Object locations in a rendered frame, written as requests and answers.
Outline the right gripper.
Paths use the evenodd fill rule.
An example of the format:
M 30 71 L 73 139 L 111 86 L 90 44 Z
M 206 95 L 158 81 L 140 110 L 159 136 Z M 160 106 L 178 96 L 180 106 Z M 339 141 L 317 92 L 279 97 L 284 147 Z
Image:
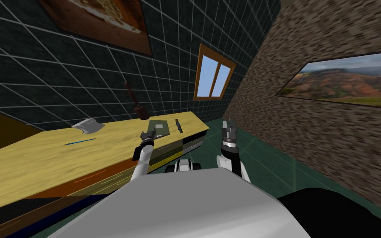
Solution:
M 224 142 L 236 142 L 237 139 L 237 125 L 236 120 L 229 119 L 229 127 L 227 127 L 227 121 L 222 122 L 222 140 Z

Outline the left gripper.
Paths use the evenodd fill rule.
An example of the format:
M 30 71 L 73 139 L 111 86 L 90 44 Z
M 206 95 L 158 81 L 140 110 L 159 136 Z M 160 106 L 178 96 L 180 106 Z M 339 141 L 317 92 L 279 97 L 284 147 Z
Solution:
M 156 130 L 152 130 L 150 132 L 142 131 L 140 138 L 142 139 L 142 142 L 148 141 L 148 140 L 153 141 L 155 139 L 155 136 L 156 136 Z

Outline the green book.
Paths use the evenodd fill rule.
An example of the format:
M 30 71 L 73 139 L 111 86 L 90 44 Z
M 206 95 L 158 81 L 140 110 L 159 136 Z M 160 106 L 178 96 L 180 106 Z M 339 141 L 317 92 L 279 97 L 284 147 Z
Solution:
M 150 120 L 148 125 L 148 133 L 155 131 L 154 139 L 170 135 L 169 125 L 166 120 Z

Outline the dark brown bottle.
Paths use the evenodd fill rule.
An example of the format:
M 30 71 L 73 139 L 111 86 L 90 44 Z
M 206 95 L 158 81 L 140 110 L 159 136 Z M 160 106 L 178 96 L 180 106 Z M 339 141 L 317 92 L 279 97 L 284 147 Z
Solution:
M 148 120 L 150 116 L 149 116 L 147 109 L 143 105 L 140 105 L 140 103 L 137 100 L 137 98 L 136 98 L 134 92 L 132 91 L 130 85 L 126 81 L 124 82 L 124 86 L 128 90 L 128 94 L 129 94 L 130 98 L 135 103 L 134 110 L 135 110 L 135 113 L 137 114 L 137 116 L 139 117 L 139 119 Z

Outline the brown framed window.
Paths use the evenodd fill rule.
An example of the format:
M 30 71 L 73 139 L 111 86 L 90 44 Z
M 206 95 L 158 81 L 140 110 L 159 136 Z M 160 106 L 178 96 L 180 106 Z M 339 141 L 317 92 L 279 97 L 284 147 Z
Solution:
M 236 64 L 204 44 L 200 44 L 194 100 L 221 100 Z

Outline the white crumpled cloth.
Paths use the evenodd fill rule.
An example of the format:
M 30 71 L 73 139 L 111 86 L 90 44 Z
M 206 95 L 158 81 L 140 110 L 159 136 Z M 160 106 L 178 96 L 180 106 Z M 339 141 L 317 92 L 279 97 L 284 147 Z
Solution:
M 83 134 L 91 134 L 91 133 L 98 132 L 104 126 L 105 126 L 105 124 L 101 124 L 101 123 L 97 122 L 96 119 L 88 118 L 88 119 L 85 119 L 79 123 L 72 125 L 71 127 L 73 127 L 74 129 L 81 130 Z

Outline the blue pen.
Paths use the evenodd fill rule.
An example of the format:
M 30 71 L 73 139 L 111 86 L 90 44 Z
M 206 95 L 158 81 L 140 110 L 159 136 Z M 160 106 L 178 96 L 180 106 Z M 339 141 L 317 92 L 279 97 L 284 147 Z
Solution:
M 70 142 L 70 143 L 66 143 L 65 145 L 77 144 L 77 143 L 82 143 L 82 142 L 91 141 L 91 140 L 95 140 L 95 138 L 86 139 L 86 140 L 80 140 L 80 141 L 75 141 L 75 142 Z

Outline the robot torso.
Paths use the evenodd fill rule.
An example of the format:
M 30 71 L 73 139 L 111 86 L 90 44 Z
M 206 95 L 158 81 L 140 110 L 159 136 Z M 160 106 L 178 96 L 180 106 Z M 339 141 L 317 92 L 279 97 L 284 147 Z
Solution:
M 310 238 L 276 198 L 225 168 L 135 178 L 48 238 Z

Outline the yellow wooden desk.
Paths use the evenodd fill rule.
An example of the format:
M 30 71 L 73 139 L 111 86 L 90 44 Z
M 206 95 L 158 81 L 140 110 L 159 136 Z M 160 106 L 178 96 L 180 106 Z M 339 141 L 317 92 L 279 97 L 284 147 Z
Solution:
M 148 172 L 200 147 L 208 130 L 182 112 L 109 122 L 91 134 L 44 131 L 0 149 L 0 238 L 28 238 L 126 185 L 150 120 L 166 120 L 170 135 L 155 140 Z

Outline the brown framed orange picture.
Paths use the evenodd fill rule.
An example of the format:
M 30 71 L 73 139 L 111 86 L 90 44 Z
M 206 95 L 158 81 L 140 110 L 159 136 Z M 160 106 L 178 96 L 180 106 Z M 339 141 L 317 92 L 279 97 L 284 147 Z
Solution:
M 140 0 L 37 0 L 57 28 L 152 56 Z

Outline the framed landscape picture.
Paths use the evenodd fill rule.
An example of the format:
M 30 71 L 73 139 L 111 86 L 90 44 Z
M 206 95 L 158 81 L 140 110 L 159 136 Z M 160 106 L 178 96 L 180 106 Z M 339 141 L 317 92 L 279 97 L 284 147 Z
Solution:
M 308 62 L 276 96 L 381 108 L 381 52 Z

